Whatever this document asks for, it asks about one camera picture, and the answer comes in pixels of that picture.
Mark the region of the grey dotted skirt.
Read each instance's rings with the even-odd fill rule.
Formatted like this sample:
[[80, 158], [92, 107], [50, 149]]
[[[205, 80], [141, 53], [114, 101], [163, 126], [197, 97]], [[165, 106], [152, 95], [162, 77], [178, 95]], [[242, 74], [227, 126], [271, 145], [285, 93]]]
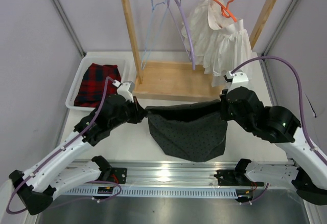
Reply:
[[207, 162], [224, 154], [228, 124], [220, 101], [173, 106], [147, 106], [149, 132], [169, 156]]

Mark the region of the light blue wire hanger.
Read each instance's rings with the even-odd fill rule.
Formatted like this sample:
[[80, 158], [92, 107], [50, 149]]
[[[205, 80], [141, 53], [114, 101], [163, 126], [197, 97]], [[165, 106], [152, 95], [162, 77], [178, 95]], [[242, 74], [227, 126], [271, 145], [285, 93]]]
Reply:
[[155, 18], [155, 14], [157, 12], [156, 9], [160, 5], [166, 5], [167, 0], [163, 0], [162, 2], [158, 2], [158, 3], [154, 3], [154, 0], [150, 0], [150, 1], [151, 1], [151, 17], [150, 17], [150, 20], [148, 23], [145, 47], [144, 47], [144, 51], [143, 51], [142, 57], [141, 57], [141, 69], [142, 70], [145, 69], [145, 67], [149, 61], [150, 55], [151, 55], [153, 48], [155, 47], [155, 44], [157, 42], [157, 39], [160, 35], [163, 21], [166, 17], [166, 12], [165, 12], [161, 19], [159, 27], [155, 27], [154, 26], [154, 21], [155, 21], [154, 18]]

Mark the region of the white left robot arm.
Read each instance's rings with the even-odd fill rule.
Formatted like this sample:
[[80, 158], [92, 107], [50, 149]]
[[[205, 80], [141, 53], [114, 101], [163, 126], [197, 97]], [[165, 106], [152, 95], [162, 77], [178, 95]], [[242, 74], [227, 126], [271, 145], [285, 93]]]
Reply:
[[102, 156], [95, 156], [85, 165], [65, 171], [77, 156], [95, 147], [110, 136], [115, 128], [124, 123], [140, 123], [147, 115], [136, 97], [130, 100], [122, 95], [102, 99], [99, 106], [74, 127], [68, 138], [35, 166], [25, 171], [14, 170], [10, 175], [14, 191], [24, 205], [21, 211], [6, 209], [9, 214], [28, 211], [37, 215], [47, 209], [64, 192], [84, 183], [110, 184], [110, 188], [122, 187], [112, 166]]

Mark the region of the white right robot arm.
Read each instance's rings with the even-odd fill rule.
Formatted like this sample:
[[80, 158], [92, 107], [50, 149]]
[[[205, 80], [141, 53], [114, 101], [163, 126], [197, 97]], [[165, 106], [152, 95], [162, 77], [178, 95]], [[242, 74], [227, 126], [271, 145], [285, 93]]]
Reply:
[[326, 205], [326, 165], [304, 138], [300, 121], [282, 106], [265, 106], [256, 93], [246, 87], [231, 91], [224, 89], [221, 98], [221, 117], [235, 121], [246, 132], [275, 144], [291, 156], [296, 166], [264, 166], [248, 159], [239, 160], [233, 172], [234, 181], [248, 181], [292, 186], [302, 199]]

